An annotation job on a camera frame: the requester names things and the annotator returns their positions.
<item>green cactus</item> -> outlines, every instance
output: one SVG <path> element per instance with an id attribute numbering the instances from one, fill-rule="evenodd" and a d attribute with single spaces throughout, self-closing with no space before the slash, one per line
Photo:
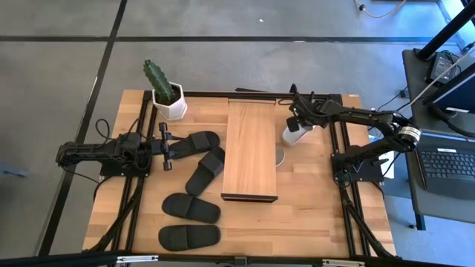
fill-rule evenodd
<path id="1" fill-rule="evenodd" d="M 153 63 L 150 59 L 145 59 L 143 64 L 143 72 L 147 76 L 149 82 L 154 87 L 155 92 L 158 94 L 157 102 L 162 105 L 171 105 L 177 98 L 171 85 L 165 77 L 160 67 Z"/>

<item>monitor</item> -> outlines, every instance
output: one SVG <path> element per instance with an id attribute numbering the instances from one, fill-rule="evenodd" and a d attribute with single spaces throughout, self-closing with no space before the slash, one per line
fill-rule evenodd
<path id="1" fill-rule="evenodd" d="M 475 63 L 424 100 L 442 111 L 475 113 Z"/>

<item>black slipper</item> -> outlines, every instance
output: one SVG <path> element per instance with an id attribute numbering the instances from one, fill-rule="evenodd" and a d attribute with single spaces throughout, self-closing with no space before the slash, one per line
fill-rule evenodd
<path id="1" fill-rule="evenodd" d="M 182 159 L 186 156 L 210 151 L 220 145 L 220 137 L 212 131 L 192 133 L 179 142 L 171 144 L 169 150 L 174 154 L 172 159 Z"/>
<path id="2" fill-rule="evenodd" d="M 198 162 L 198 168 L 185 185 L 186 192 L 194 197 L 198 197 L 223 169 L 224 150 L 220 147 L 211 149 Z"/>
<path id="3" fill-rule="evenodd" d="M 168 251 L 185 251 L 216 245 L 221 232 L 215 225 L 172 225 L 160 229 L 158 241 Z"/>
<path id="4" fill-rule="evenodd" d="M 168 215 L 195 220 L 203 223 L 215 223 L 220 219 L 220 207 L 184 193 L 171 194 L 163 200 L 162 210 Z"/>

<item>gray floor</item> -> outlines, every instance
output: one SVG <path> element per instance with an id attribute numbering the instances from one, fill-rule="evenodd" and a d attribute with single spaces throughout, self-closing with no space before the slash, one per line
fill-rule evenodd
<path id="1" fill-rule="evenodd" d="M 366 5 L 383 13 L 394 3 Z M 118 0 L 4 0 L 0 35 L 107 36 L 118 6 Z M 371 19 L 350 0 L 135 0 L 128 3 L 119 35 L 400 37 L 433 36 L 444 26 L 439 8 L 430 2 L 409 2 L 394 16 Z M 185 90 L 287 92 L 294 82 L 303 92 L 357 93 L 366 108 L 378 107 L 405 87 L 402 51 L 414 47 L 421 45 L 116 43 L 91 121 L 93 126 L 98 118 L 113 122 L 123 90 L 150 88 L 142 72 L 145 57 Z M 26 179 L 0 178 L 0 258 L 35 253 L 61 174 L 54 164 L 56 150 L 74 138 L 104 48 L 104 43 L 0 42 L 0 162 L 31 172 Z M 458 51 L 454 45 L 445 49 Z M 404 103 L 397 99 L 388 108 Z M 86 141 L 100 141 L 94 127 Z M 98 169 L 90 164 L 77 170 L 96 177 Z M 73 182 L 52 253 L 80 251 L 93 189 L 79 177 Z M 417 232 L 405 227 L 413 222 L 410 200 L 387 197 L 386 203 L 398 255 L 473 264 L 475 242 L 467 237 L 475 225 L 430 218 L 428 231 Z"/>

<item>potted cactus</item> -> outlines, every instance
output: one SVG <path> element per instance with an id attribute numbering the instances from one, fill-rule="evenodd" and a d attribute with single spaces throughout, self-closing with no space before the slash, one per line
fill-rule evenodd
<path id="1" fill-rule="evenodd" d="M 152 97 L 160 113 L 170 121 L 182 119 L 188 108 L 181 85 L 168 82 L 160 67 L 145 59 L 143 71 L 154 88 Z"/>

